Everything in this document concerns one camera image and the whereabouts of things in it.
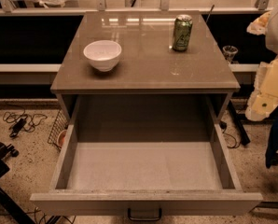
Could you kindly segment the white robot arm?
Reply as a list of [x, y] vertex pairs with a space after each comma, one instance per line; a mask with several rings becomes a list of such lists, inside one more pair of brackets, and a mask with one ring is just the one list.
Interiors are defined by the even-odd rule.
[[265, 35], [266, 48], [276, 54], [270, 63], [260, 63], [245, 111], [249, 120], [262, 121], [278, 106], [278, 4], [251, 22], [247, 32]]

